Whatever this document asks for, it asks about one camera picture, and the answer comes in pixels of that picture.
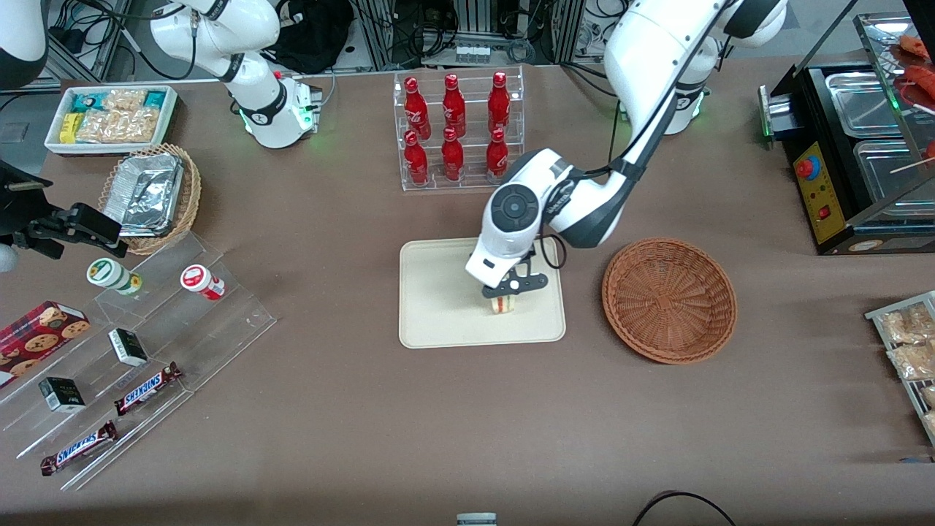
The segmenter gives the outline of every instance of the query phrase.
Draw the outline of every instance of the red-labeled bottle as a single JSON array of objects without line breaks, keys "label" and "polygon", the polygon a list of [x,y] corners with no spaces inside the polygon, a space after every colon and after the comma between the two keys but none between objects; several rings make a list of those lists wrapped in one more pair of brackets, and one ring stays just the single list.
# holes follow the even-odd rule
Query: red-labeled bottle
[{"label": "red-labeled bottle", "polygon": [[445,75],[445,98],[441,101],[445,112],[445,125],[454,128],[458,137],[468,132],[468,115],[465,111],[465,96],[458,89],[458,76],[454,73]]},{"label": "red-labeled bottle", "polygon": [[425,186],[428,184],[428,158],[425,156],[425,150],[419,144],[419,137],[414,131],[406,130],[403,138],[406,141],[403,156],[406,158],[406,169],[410,173],[412,184]]},{"label": "red-labeled bottle", "polygon": [[432,137],[432,125],[428,123],[425,97],[419,93],[419,81],[414,77],[406,77],[403,85],[406,86],[406,119],[410,128],[419,134],[419,139],[428,140]]},{"label": "red-labeled bottle", "polygon": [[494,89],[487,98],[487,128],[491,133],[497,128],[507,129],[510,124],[510,93],[507,92],[507,74],[494,73]]},{"label": "red-labeled bottle", "polygon": [[461,181],[464,175],[465,150],[458,141],[454,127],[445,128],[445,143],[441,145],[441,158],[445,162],[445,178],[452,183]]},{"label": "red-labeled bottle", "polygon": [[507,156],[510,150],[503,142],[503,128],[497,128],[490,134],[487,145],[487,181],[500,183],[507,171]]}]

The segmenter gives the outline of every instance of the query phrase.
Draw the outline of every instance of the small black box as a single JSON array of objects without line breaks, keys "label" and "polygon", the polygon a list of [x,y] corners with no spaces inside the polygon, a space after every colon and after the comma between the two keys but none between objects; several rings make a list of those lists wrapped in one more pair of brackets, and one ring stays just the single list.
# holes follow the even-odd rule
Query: small black box
[{"label": "small black box", "polygon": [[78,386],[72,380],[47,376],[39,382],[39,390],[52,411],[77,413],[84,409],[84,400],[78,392]]},{"label": "small black box", "polygon": [[135,333],[127,329],[114,329],[108,337],[118,360],[134,367],[146,365],[146,351]]}]

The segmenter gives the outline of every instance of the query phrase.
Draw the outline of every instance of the stainless steel tray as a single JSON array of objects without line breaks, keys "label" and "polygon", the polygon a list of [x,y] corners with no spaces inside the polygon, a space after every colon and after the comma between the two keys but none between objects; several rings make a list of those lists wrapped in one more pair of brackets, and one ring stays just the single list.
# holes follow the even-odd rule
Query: stainless steel tray
[{"label": "stainless steel tray", "polygon": [[[918,176],[919,168],[909,168],[899,173],[890,170],[913,162],[905,140],[864,140],[854,147],[854,157],[860,165],[864,183],[874,201],[879,201]],[[935,171],[929,169],[933,176]],[[927,183],[913,190],[886,209],[888,215],[932,215],[935,213],[935,184]]]},{"label": "stainless steel tray", "polygon": [[900,137],[896,117],[874,73],[836,73],[828,75],[825,85],[844,133],[855,139]]}]

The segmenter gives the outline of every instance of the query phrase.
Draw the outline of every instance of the red button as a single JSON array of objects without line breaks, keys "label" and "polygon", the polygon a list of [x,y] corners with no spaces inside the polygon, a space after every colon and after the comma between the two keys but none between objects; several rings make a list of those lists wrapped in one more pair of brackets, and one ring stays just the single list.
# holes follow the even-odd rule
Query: red button
[{"label": "red button", "polygon": [[814,165],[812,164],[812,161],[808,159],[803,159],[801,161],[798,161],[798,164],[796,164],[796,175],[798,175],[802,179],[805,179],[809,177],[810,175],[812,175],[813,170],[814,170]]}]

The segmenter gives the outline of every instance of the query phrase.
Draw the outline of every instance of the black bag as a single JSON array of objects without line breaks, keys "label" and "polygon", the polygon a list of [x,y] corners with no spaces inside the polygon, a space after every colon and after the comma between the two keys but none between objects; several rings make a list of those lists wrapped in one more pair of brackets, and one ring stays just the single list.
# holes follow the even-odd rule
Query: black bag
[{"label": "black bag", "polygon": [[307,75],[335,64],[353,22],[348,0],[281,0],[276,11],[280,37],[265,58]]}]

